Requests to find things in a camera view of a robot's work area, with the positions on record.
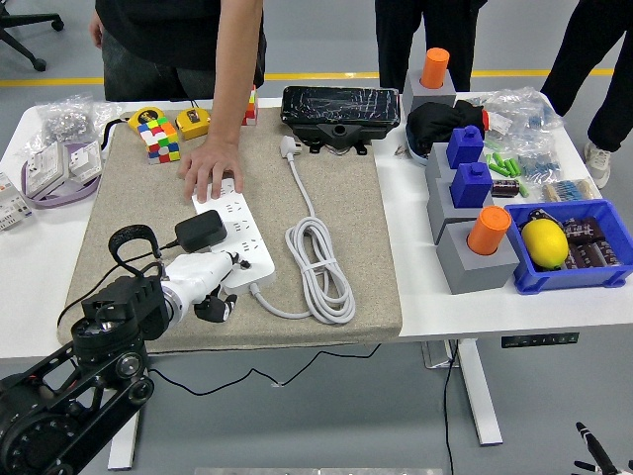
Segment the person's left hand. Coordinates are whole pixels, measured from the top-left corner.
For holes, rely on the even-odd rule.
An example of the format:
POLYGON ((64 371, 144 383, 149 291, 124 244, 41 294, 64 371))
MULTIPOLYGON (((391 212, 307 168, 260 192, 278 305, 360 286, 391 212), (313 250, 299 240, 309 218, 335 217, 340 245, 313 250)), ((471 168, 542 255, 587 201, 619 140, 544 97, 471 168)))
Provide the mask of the person's left hand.
POLYGON ((185 199, 196 196, 199 203, 205 203, 208 187, 211 187, 211 197, 219 198, 226 175, 233 178, 235 191, 242 193, 244 175, 235 140, 208 136, 202 145, 185 153, 180 160, 178 176, 184 183, 185 199))

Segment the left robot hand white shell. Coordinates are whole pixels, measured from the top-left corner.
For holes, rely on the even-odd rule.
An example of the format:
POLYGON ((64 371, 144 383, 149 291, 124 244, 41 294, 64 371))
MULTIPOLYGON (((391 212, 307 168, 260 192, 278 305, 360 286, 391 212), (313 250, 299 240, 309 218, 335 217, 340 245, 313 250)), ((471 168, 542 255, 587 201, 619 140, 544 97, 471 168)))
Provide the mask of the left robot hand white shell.
POLYGON ((248 269, 250 263, 237 252, 181 254, 166 269, 161 281, 169 327, 179 324, 191 306, 203 321, 223 323, 232 313, 237 297, 219 298, 222 282, 233 268, 248 269))

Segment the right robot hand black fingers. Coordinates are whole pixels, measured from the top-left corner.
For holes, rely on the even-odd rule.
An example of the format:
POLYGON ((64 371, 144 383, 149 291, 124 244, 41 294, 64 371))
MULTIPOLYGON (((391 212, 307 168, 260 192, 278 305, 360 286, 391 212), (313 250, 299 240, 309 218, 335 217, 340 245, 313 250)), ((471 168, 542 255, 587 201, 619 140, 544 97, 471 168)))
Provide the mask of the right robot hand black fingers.
POLYGON ((616 467, 606 451, 592 434, 592 432, 581 422, 576 422, 576 429, 580 434, 582 440, 588 448, 588 452, 593 457, 595 463, 586 463, 579 460, 574 462, 574 465, 580 469, 586 470, 595 474, 631 474, 632 473, 632 461, 629 461, 628 470, 623 470, 616 467))

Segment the person's right hand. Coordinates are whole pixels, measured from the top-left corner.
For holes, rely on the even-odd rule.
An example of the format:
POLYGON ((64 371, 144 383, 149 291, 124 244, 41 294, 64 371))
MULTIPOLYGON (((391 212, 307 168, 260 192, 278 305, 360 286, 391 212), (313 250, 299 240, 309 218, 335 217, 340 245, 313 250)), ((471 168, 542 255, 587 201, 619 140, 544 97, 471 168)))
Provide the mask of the person's right hand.
POLYGON ((96 11, 93 12, 88 32, 94 47, 101 49, 103 46, 104 26, 96 11))

